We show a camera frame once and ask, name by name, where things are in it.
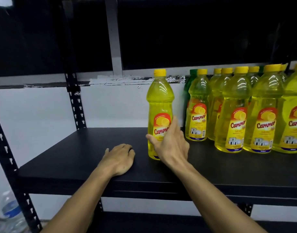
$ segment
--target forearm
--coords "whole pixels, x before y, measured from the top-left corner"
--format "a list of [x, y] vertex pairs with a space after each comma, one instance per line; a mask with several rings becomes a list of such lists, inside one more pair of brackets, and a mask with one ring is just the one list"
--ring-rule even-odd
[[84, 233], [111, 176], [96, 168], [42, 233]]
[[171, 169], [214, 233], [266, 232], [187, 161], [174, 165]]

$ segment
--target person's left hand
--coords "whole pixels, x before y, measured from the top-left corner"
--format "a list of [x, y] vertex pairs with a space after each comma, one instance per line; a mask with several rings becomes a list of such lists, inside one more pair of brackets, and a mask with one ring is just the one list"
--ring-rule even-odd
[[109, 172], [110, 177], [126, 173], [131, 168], [135, 156], [133, 149], [129, 151], [131, 148], [132, 146], [127, 144], [115, 146], [111, 151], [107, 148], [96, 170]]

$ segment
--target house image on label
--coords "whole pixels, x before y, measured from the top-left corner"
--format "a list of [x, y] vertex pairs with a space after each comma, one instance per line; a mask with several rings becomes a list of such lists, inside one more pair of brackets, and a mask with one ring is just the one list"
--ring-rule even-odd
[[239, 144], [241, 144], [241, 140], [237, 139], [236, 137], [230, 137], [229, 141], [228, 141], [228, 144], [230, 144], [230, 145], [239, 145]]
[[197, 130], [196, 128], [191, 128], [190, 129], [190, 133], [191, 134], [194, 134], [194, 135], [201, 135], [202, 134], [202, 131]]
[[286, 144], [297, 144], [297, 139], [293, 136], [285, 136], [283, 142]]
[[264, 140], [263, 138], [255, 138], [254, 139], [254, 145], [268, 146], [269, 142]]

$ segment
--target person's left arm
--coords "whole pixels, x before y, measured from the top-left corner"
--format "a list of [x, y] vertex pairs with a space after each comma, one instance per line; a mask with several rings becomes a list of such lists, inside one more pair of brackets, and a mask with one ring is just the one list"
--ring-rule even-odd
[[98, 201], [113, 176], [129, 170], [135, 156], [131, 145], [115, 146], [105, 151], [98, 167], [85, 183], [68, 199], [59, 212], [42, 230], [42, 233], [85, 233]]

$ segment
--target shelf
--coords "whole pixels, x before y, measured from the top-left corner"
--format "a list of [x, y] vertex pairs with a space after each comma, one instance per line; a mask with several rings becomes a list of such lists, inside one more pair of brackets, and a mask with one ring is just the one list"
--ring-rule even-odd
[[[268, 233], [297, 233], [297, 222], [258, 221]], [[145, 213], [103, 212], [96, 215], [87, 233], [211, 233], [202, 217]]]
[[[72, 195], [98, 165], [106, 148], [127, 143], [131, 169], [112, 178], [103, 196], [190, 200], [177, 177], [147, 155], [147, 128], [80, 129], [23, 165], [27, 193]], [[210, 140], [190, 142], [189, 162], [235, 203], [297, 206], [297, 155], [277, 152], [228, 154]]]

